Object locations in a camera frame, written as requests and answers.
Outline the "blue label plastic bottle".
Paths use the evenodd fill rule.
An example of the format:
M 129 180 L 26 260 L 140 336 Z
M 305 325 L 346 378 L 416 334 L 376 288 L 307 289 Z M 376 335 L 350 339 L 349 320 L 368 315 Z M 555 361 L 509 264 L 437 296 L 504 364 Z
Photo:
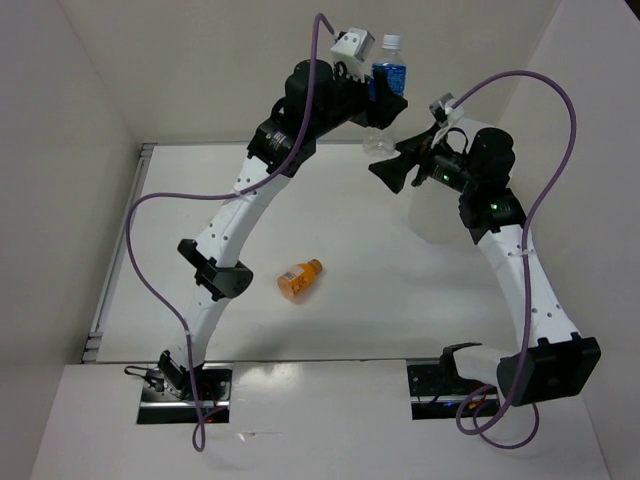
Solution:
M 374 104 L 374 124 L 368 127 L 363 141 L 364 151 L 385 157 L 394 153 L 393 114 L 399 113 L 396 97 L 405 94 L 406 62 L 401 56 L 401 36 L 385 34 L 381 53 L 372 63 L 370 98 Z

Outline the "orange plastic bottle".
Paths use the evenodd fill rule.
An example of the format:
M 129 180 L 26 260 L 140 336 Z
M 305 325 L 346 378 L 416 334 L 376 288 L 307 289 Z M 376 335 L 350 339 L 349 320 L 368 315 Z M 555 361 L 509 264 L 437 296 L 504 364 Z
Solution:
M 277 278 L 277 286 L 285 298 L 297 300 L 315 283 L 323 270 L 323 264 L 317 259 L 296 264 Z

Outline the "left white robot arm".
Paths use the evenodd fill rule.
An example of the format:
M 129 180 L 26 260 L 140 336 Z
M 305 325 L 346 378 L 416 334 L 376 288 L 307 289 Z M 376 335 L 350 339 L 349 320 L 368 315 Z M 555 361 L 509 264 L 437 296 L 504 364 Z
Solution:
M 338 126 L 389 126 L 408 103 L 392 92 L 384 68 L 359 82 L 325 61 L 299 63 L 285 82 L 285 95 L 256 129 L 235 198 L 222 203 L 194 239 L 183 239 L 179 253 L 195 269 L 196 288 L 185 320 L 188 341 L 177 341 L 160 356 L 164 387 L 175 398 L 196 394 L 206 350 L 224 310 L 253 279 L 240 252 L 258 220 L 301 165 L 316 152 L 317 140 Z

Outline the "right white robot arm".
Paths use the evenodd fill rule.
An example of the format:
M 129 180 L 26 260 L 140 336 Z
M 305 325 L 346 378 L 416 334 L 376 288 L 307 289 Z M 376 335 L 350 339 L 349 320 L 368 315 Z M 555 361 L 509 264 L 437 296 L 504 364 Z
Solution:
M 448 347 L 440 385 L 460 393 L 478 380 L 498 387 L 514 406 L 578 395 L 601 348 L 568 318 L 537 256 L 526 213 L 509 187 L 516 160 L 512 137 L 483 128 L 457 152 L 430 128 L 396 150 L 397 156 L 371 164 L 370 172 L 394 193 L 411 170 L 417 172 L 414 187 L 432 179 L 458 193 L 461 222 L 497 277 L 520 345 L 516 353 L 479 343 Z

